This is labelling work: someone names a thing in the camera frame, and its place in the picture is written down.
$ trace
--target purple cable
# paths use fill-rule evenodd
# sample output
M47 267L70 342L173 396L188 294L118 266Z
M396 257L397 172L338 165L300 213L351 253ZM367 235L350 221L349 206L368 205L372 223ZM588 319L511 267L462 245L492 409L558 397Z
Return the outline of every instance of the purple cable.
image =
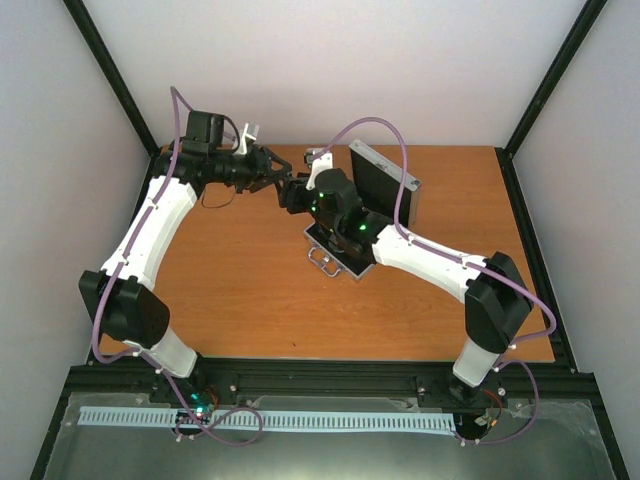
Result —
M102 321L102 315L104 313L104 309L107 306L107 300L109 298L109 294L111 290L113 290L113 286L116 284L116 280L118 279L118 275L122 271L122 267L124 267L124 263L120 262L116 269L109 278L107 282L107 286L104 287L104 292L100 297L100 301L98 302L98 308L96 309L95 320L93 321L93 330L91 331L91 348L93 349L93 356L96 357L100 363L113 363L119 358L128 355L129 353L134 352L135 348L127 348L120 353L116 353L115 355L111 355L110 357L105 357L100 353L100 323Z
M404 238L405 240L409 240L410 238L410 234L407 233L404 228L402 227L402 225L400 224L400 205L402 203L402 194L404 193L404 184L407 180L407 175L409 172L409 155L407 154L407 145L404 141L404 139L402 138L402 134L400 133L400 131L393 126L393 124L391 124L390 122L388 122L387 120L384 120L383 118L379 118L379 117L364 117L361 118L359 120L355 120L354 122L351 122L349 125L347 125L345 128L342 129L342 131L340 133L338 133L333 140L331 140L331 142L329 143L329 145L327 145L325 148L323 148L319 153L315 154L312 159L315 160L317 158L320 158L322 155L324 155L325 153L327 153L331 147L333 147L338 141L340 141L340 139L347 133L349 132L352 128L361 125L363 123L380 123L382 125L384 125L385 127L387 127L389 130L391 130L391 132L393 132L393 134L395 135L396 139L398 140L398 143L400 144L400 149L402 150L402 180L400 181L400 187L398 188L398 194L396 195L396 203L393 209L393 223L396 227L396 230L398 232L398 234ZM413 245L416 245L420 248L422 248L423 250L426 250L430 253L439 255L443 258L446 258L448 260L451 260L452 262L458 263L458 264L462 264L463 260L462 258L456 256L456 255L452 255L448 252L443 252L442 250L438 250L435 247L432 247L431 245L427 245L419 240L415 240L413 239L411 241L411 243ZM503 284L507 285L508 287L513 288L516 292L518 292L520 295L528 298L529 300L531 300L534 304L538 305L538 307L540 307L540 309L547 315L547 318L549 319L549 327L546 328L545 330L542 330L540 332L535 332L535 333L529 333L527 335L522 335L520 337L516 337L513 339L513 341L511 342L512 345L515 345L517 343L520 343L524 340L532 340L534 338L539 338L539 337L546 337L548 335L551 335L557 326L557 320L556 320L556 316L553 314L553 312L551 311L551 309L542 301L540 300L538 297L536 297L534 294L532 294L531 292L529 292L526 288L518 285L517 283L509 280L507 277L500 275L499 273L496 273L492 270L489 270L486 267L483 267L482 265L477 265L475 263L471 263L468 262L466 264L466 266L473 268L474 270L478 270L481 273L484 273L485 275L488 275L492 278L495 278L496 280L502 282Z
M178 98L188 109L191 110L191 106L189 106L187 101L183 98L183 96L180 94L180 92L178 92L178 90L175 87L172 86L170 90L171 90L171 99L173 100L173 116L174 116L175 137L176 137L174 145L179 145L180 144L180 112L178 110ZM158 191L157 195L153 198L152 200L153 203L157 204L160 198L162 197L162 194L167 189L167 186L169 185L169 180L171 180L171 175L173 174L173 171L176 167L177 160L178 160L178 148L174 148L173 154L171 155L171 164L169 166L169 171L167 172L167 176L164 182L162 183L160 190ZM142 227L144 227L144 224L149 218L149 215L151 215L152 211L153 211L153 207L148 207L147 210L145 210L145 212L140 217L140 220L138 221L135 228L133 229L133 232L131 232L129 241L127 242L124 248L124 251L122 252L122 257L125 260L131 254L131 249L133 248L133 245L136 239L138 238L138 235L140 235L140 232L142 231ZM115 285L116 280L118 279L118 275L122 271L123 267L124 267L124 263L122 262L120 262L116 266L116 269L111 275L111 278L107 282L107 286L105 287L104 291L102 292L102 295L100 296L100 301L98 302L96 315L93 320L93 330L91 334L91 348L93 349L93 355L96 357L96 360L98 360L101 363L115 362L119 358L122 358L123 356L128 355L129 353L132 353L135 351L134 348L128 348L110 357L105 357L100 353L99 338L100 338L100 324L102 323L102 315L104 314L104 309L106 307L107 300L109 299L109 295L111 294L111 291L113 290L113 286Z
M173 175L173 171L175 169L177 159L178 159L178 147L176 145L180 145L180 112L178 110L178 102L177 102L177 100L179 99L184 104L184 106L187 107L187 109L189 109L190 111L192 110L191 106L187 103L187 101L184 99L184 97L180 94L180 92L178 92L178 90L175 87L172 86L170 90L171 90L171 98L173 100L173 113L174 113L174 125L175 125L174 150L173 150L172 155L171 155L171 164L169 165L169 170L167 171L166 178L165 178L164 182L162 183L162 186L160 187L160 190L158 190L158 193L156 194L156 196L152 200L153 203L155 203L155 204L157 204L158 201L160 201L160 199L162 198L162 195L164 194L165 190L167 189L167 187L169 185L169 181L171 179L171 176ZM144 213L140 217L140 220L136 224L135 228L133 229L133 232L131 232L131 236L129 237L129 241L127 242L127 244L126 244L126 246L125 246L125 248L124 248L124 250L122 252L122 257L124 258L124 260L126 260L129 257L129 255L131 254L131 250L133 249L133 245L135 244L136 239L138 238L138 236L140 235L140 232L142 231L142 227L144 227L144 224L146 223L147 219L149 218L149 215L151 215L152 211L153 211L153 207L151 207L151 206L147 207L147 209L144 211ZM100 324L102 323L102 316L104 314L104 309L106 307L107 300L109 299L109 295L111 294L111 291L113 290L113 287L114 287L114 285L116 283L116 280L118 279L118 275L120 275L120 272L124 268L124 265L125 265L124 262L118 263L118 265L116 266L113 274L109 278L109 281L107 282L107 285L105 286L104 291L102 292L102 295L100 296L100 301L98 302L98 308L96 309L96 315L95 315L95 318L94 318L94 321L93 321L93 329L92 329L92 332L91 332L91 348L93 350L94 357L96 358L96 360L98 360L101 363L106 363L106 364L113 363L116 360L124 357L125 355L128 355L130 353L139 352L139 350L137 350L137 349L132 347L132 348L127 348L126 350L123 350L122 352L117 353L115 355L111 355L109 357L105 357L104 355L102 355L100 353L100 341L99 341L99 339L100 339ZM147 355L144 352L141 352L140 356L142 358L144 358L149 363L149 365L151 365L154 368L158 368L158 365L153 361L153 358L151 358L151 356ZM193 411L189 408L189 405L187 404L187 402L185 401L184 397L180 393L180 390L178 389L178 386L176 385L176 383L173 380L173 378L171 377L171 375L168 372L166 372L165 370L163 370L162 373L164 374L164 376L169 381L169 384L171 385L171 388L173 389L174 393L176 394L176 397L178 398L178 400L180 401L180 403L182 404L184 409L187 411L187 414L189 415L189 417L202 430L202 432L201 432L202 434L209 435L214 440L217 440L220 443L223 443L225 445L229 445L229 446L232 446L232 447L242 447L244 445L248 445L250 443L255 442L261 436L263 425L264 425L262 417L260 416L260 414L257 411L255 411L255 410L253 410L251 408L248 408L248 407L234 408L234 409L230 410L229 412L227 412L222 417L220 417L218 419L218 421L214 422L209 427L205 427L197 419L197 417L195 416ZM224 420L229 415L232 415L233 413L236 413L238 411L247 411L247 410L251 411L251 413L253 413L256 417L258 417L258 424L259 424L258 433L253 438L251 438L250 440L248 440L246 442L242 442L242 443L233 443L233 442L229 442L229 441L227 441L227 440L225 440L223 438L220 438L217 435L214 435L213 433L211 433L208 430L208 429L214 428L216 425L218 425L222 420Z
M173 102L173 120L174 120L173 126L174 126L175 139L173 142L173 151L171 153L171 163L169 164L169 169L167 170L164 182L162 182L162 185L160 186L158 193L156 193L156 196L153 197L153 200L152 200L153 203L155 203L156 205L162 198L164 191L169 186L169 182L171 181L171 177L173 176L173 171L175 170L176 163L178 161L178 150L180 149L180 111L178 110L178 99L180 99L180 101L183 103L185 107L187 107L189 111L193 110L191 108L191 105L189 105L186 102L186 100L182 97L182 95L180 95L180 92L178 92L178 89L176 87L172 86L170 90L171 90L171 101Z
M531 430L531 427L533 427L533 424L538 419L540 395L538 393L538 384L536 383L536 379L533 377L533 372L529 368L529 365L524 363L522 360L508 360L502 363L498 368L502 370L504 367L506 367L507 365L511 365L512 363L518 363L522 365L522 368L524 368L525 371L527 372L527 375L529 375L529 379L531 380L531 387L533 388L533 397L535 399L535 405L533 407L533 415L531 416L531 419L529 419L527 424L524 427L522 427L520 430L518 430L516 433L514 433L513 435L509 435L508 437L500 438L498 440L487 440L487 441L480 440L478 445L500 445L501 443L507 443L512 440L515 440L516 438L524 435L529 430ZM454 435L460 441L473 441L471 439L462 438L458 434L458 432L455 432Z

